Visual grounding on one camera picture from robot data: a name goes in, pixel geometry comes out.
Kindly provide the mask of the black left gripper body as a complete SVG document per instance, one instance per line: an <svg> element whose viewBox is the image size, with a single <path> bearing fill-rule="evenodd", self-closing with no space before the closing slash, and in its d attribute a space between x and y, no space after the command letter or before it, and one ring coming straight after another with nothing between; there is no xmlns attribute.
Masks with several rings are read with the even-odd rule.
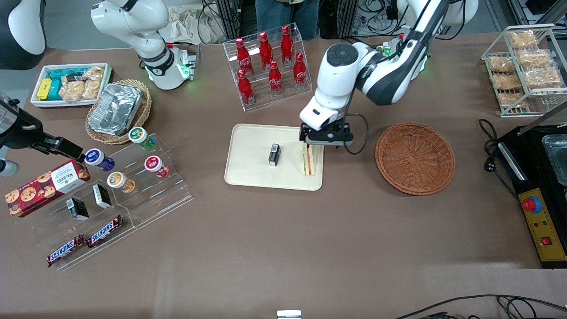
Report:
<svg viewBox="0 0 567 319"><path fill-rule="evenodd" d="M344 120L334 121L320 130L315 130L302 122L300 141L306 143L352 143L353 134L350 131L349 123Z"/></svg>

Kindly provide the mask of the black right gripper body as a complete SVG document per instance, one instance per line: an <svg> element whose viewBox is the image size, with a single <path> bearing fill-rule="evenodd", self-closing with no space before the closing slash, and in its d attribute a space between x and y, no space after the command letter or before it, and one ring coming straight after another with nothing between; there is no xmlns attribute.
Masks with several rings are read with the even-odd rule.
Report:
<svg viewBox="0 0 567 319"><path fill-rule="evenodd" d="M1 134L0 145L10 149L32 148L44 142L43 124L34 117L18 118L6 132Z"/></svg>

